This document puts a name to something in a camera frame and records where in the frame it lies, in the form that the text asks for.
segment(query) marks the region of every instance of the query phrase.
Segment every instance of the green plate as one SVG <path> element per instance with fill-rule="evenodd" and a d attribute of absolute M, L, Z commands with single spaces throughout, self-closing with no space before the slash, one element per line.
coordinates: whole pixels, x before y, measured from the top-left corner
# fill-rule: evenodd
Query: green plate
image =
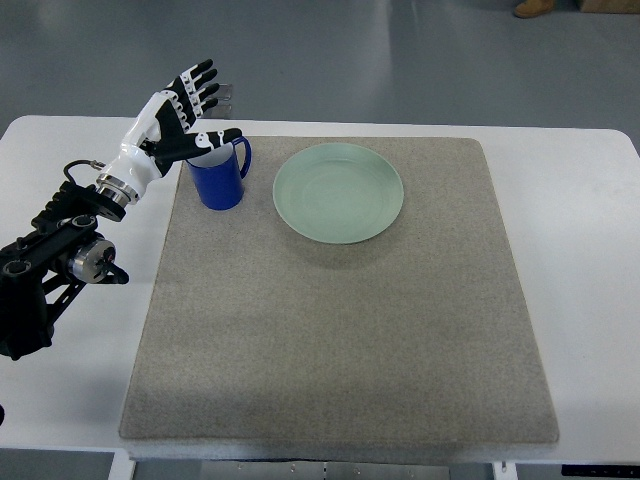
<path fill-rule="evenodd" d="M 349 143 L 296 153 L 273 182 L 282 219 L 324 243 L 356 243 L 379 234 L 396 219 L 403 199 L 395 168 L 376 152 Z"/>

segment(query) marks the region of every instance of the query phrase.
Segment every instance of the metal bracket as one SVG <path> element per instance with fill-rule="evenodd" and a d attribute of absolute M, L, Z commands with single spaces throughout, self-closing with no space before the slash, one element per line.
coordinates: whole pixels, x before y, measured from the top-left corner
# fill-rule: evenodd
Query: metal bracket
<path fill-rule="evenodd" d="M 204 112 L 202 118 L 216 118 L 229 120 L 231 118 L 231 101 L 233 96 L 233 84 L 221 83 L 218 91 L 213 94 L 218 99 L 218 105 Z"/>
<path fill-rule="evenodd" d="M 129 458 L 126 450 L 117 449 L 113 453 L 108 480 L 131 480 L 135 473 L 136 462 Z"/>
<path fill-rule="evenodd" d="M 493 478 L 495 480 L 518 480 L 515 463 L 494 462 Z"/>

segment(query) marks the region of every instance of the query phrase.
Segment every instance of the person's foot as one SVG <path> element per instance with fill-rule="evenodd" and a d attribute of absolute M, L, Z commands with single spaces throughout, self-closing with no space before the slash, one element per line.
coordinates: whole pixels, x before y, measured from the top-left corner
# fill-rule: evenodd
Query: person's foot
<path fill-rule="evenodd" d="M 519 18 L 533 18 L 553 10 L 555 0 L 526 0 L 516 7 L 513 14 Z"/>

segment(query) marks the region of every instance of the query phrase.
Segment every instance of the mug handle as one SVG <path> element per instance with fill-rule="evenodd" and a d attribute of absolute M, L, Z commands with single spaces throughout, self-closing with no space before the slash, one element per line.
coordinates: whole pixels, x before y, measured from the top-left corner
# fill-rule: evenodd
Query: mug handle
<path fill-rule="evenodd" d="M 244 143 L 244 163 L 242 164 L 242 168 L 240 169 L 240 178 L 244 178 L 247 173 L 249 173 L 249 167 L 251 166 L 251 145 L 249 145 L 249 140 L 244 137 L 238 137 L 231 140 L 233 144 L 233 148 L 235 150 L 236 145 L 240 143 Z"/>

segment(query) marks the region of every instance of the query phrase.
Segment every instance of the table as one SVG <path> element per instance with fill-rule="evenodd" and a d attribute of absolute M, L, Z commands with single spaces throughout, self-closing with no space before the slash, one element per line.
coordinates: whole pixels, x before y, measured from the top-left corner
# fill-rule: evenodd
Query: table
<path fill-rule="evenodd" d="M 77 158 L 108 162 L 131 119 L 23 117 L 0 141 L 0 243 L 25 235 Z M 451 136 L 485 152 L 560 428 L 542 463 L 640 463 L 640 162 L 609 130 L 203 120 L 247 135 Z M 77 167 L 76 178 L 95 179 Z M 100 221 L 127 286 L 88 286 L 53 347 L 0 359 L 0 447 L 112 450 L 177 182 L 152 183 L 121 224 Z M 499 332 L 496 342 L 500 341 Z M 496 458 L 515 461 L 518 459 Z"/>
<path fill-rule="evenodd" d="M 120 425 L 131 456 L 447 465 L 555 445 L 480 143 L 248 138 L 231 211 L 202 205 L 183 166 Z M 378 152 L 404 190 L 393 225 L 351 245 L 305 238 L 273 204 L 283 163 L 336 140 Z"/>

